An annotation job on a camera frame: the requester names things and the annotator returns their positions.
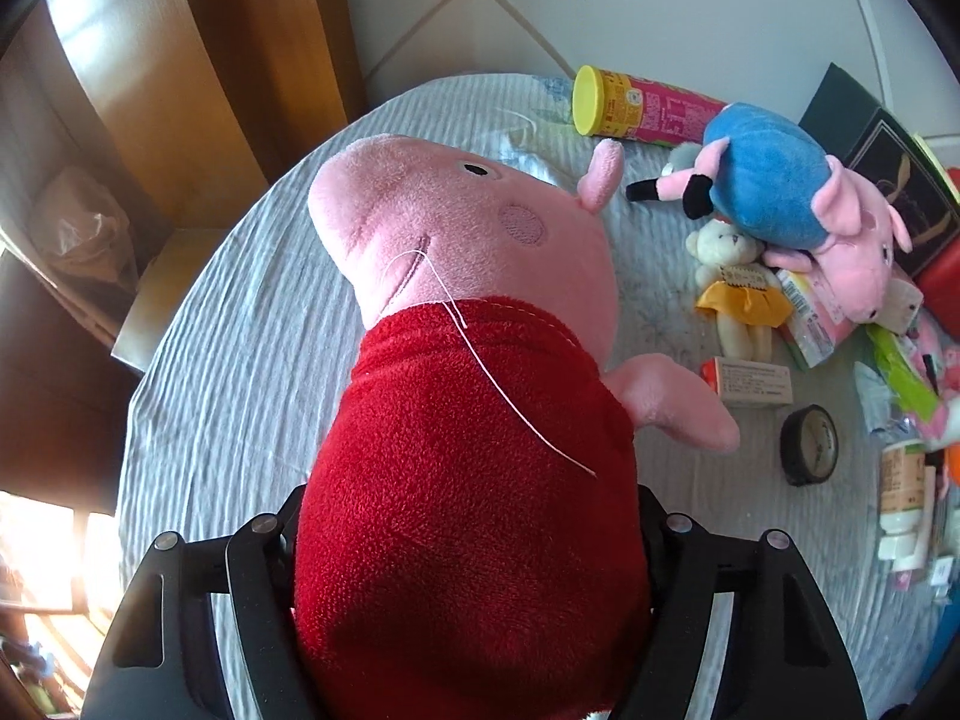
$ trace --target plush pig arm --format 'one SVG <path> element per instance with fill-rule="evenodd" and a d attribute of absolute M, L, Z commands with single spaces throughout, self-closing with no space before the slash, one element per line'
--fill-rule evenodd
<path fill-rule="evenodd" d="M 603 376 L 635 428 L 656 425 L 692 446 L 733 452 L 740 429 L 707 383 L 662 354 L 641 354 Z"/>
<path fill-rule="evenodd" d="M 781 268 L 795 274 L 809 274 L 813 270 L 809 256 L 793 248 L 767 247 L 760 259 L 767 268 Z"/>

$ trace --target white wall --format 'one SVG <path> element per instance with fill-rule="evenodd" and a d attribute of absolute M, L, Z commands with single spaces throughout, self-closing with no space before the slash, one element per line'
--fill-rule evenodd
<path fill-rule="evenodd" d="M 373 103 L 462 71 L 584 63 L 798 119 L 834 61 L 960 165 L 960 85 L 906 0 L 349 0 Z"/>

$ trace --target white teddy bear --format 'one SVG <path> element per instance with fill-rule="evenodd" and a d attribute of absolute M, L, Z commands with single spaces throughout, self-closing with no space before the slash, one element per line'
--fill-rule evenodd
<path fill-rule="evenodd" d="M 773 271 L 754 262 L 763 253 L 763 244 L 740 232 L 732 224 L 713 218 L 688 235 L 686 250 L 700 262 L 695 276 L 701 293 L 697 305 L 716 311 L 717 335 L 720 337 L 724 355 L 740 360 L 770 362 L 773 356 L 772 327 L 761 323 L 741 322 L 717 308 L 719 301 L 709 300 L 711 295 L 714 298 L 717 298 L 717 295 L 721 298 L 728 298 L 730 295 L 740 298 L 741 293 L 749 294 L 750 299 L 735 299 L 733 302 L 741 308 L 746 305 L 748 309 L 751 304 L 757 306 L 762 303 L 766 309 L 773 304 L 772 316 L 779 317 L 784 311 L 789 315 L 781 284 Z M 722 285 L 720 288 L 711 289 L 718 283 Z M 770 290 L 774 290 L 776 295 L 772 295 Z"/>

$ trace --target white thread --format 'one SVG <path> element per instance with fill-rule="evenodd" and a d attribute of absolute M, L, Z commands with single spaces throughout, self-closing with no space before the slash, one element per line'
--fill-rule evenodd
<path fill-rule="evenodd" d="M 443 308 L 446 309 L 446 312 L 450 315 L 450 322 L 453 322 L 453 326 L 457 328 L 457 332 L 460 333 L 460 337 L 464 340 L 464 343 L 467 345 L 467 349 L 469 349 L 470 352 L 472 353 L 474 360 L 477 360 L 477 365 L 480 365 L 480 370 L 482 370 L 487 375 L 487 378 L 491 381 L 491 384 L 493 384 L 493 386 L 496 387 L 496 391 L 500 393 L 500 397 L 502 397 L 505 401 L 507 401 L 507 405 L 514 410 L 517 416 L 519 416 L 520 419 L 523 420 L 523 423 L 534 432 L 534 435 L 536 435 L 538 439 L 544 442 L 547 446 L 549 446 L 554 452 L 560 455 L 563 459 L 570 461 L 570 463 L 573 463 L 575 466 L 578 467 L 578 469 L 587 471 L 587 473 L 595 479 L 596 471 L 594 471 L 593 469 L 589 469 L 587 466 L 584 466 L 583 463 L 580 463 L 579 461 L 576 461 L 575 459 L 571 458 L 568 454 L 565 453 L 565 451 L 558 449 L 557 447 L 552 445 L 552 443 L 550 443 L 549 440 L 546 439 L 546 436 L 543 433 L 539 432 L 539 430 L 537 430 L 536 427 L 534 427 L 533 423 L 531 423 L 531 421 L 527 419 L 526 416 L 523 415 L 522 411 L 518 409 L 516 405 L 514 405 L 514 401 L 512 401 L 510 399 L 510 396 L 508 396 L 503 391 L 502 386 L 500 386 L 500 384 L 497 384 L 496 379 L 493 378 L 493 374 L 487 369 L 487 366 L 484 365 L 483 360 L 480 359 L 480 355 L 477 354 L 477 350 L 473 348 L 473 344 L 470 343 L 470 339 L 467 338 L 467 334 L 464 333 L 464 330 L 467 329 L 467 322 L 464 320 L 464 315 L 460 313 L 460 309 L 457 307 L 457 301 L 453 299 L 453 295 L 450 295 L 450 290 L 446 288 L 445 283 L 443 283 L 443 279 L 440 278 L 440 274 L 438 274 L 437 269 L 434 268 L 433 263 L 430 261 L 430 258 L 427 256 L 427 253 L 425 251 L 419 250 L 418 248 L 412 248 L 411 250 L 400 252 L 400 254 L 392 258 L 392 260 L 389 263 L 387 263 L 386 266 L 384 266 L 384 269 L 382 274 L 380 275 L 380 278 L 382 279 L 387 274 L 387 270 L 390 269 L 390 266 L 392 266 L 392 264 L 394 264 L 398 259 L 400 259 L 400 257 L 403 257 L 407 254 L 418 254 L 419 256 L 424 258 L 424 260 L 426 260 L 426 263 L 430 266 L 431 271 L 433 271 L 435 278 L 440 283 L 440 286 L 443 288 L 443 291 L 446 293 L 446 296 L 450 298 L 450 302 L 453 304 L 453 311 L 457 312 L 457 317 L 460 318 L 460 323 L 459 324 L 457 323 L 457 317 L 453 316 L 453 311 L 450 310 L 450 307 L 446 304 L 445 301 L 443 300 L 440 301 L 440 305 L 442 305 Z"/>

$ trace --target george pig plush toy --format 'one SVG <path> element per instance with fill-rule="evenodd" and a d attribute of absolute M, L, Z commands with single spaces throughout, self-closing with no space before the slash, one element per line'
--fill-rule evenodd
<path fill-rule="evenodd" d="M 580 720 L 625 688 L 651 603 L 634 432 L 739 435 L 662 355 L 604 372 L 622 170 L 604 141 L 570 196 L 392 135 L 320 169 L 310 215 L 367 329 L 296 542 L 334 720 Z"/>
<path fill-rule="evenodd" d="M 690 152 L 682 154 L 688 158 Z M 707 125 L 693 167 L 627 186 L 627 200 L 681 199 L 690 218 L 717 210 L 770 247 L 770 268 L 818 268 L 844 315 L 872 322 L 883 307 L 894 242 L 913 244 L 880 190 L 824 152 L 797 124 L 733 103 Z"/>

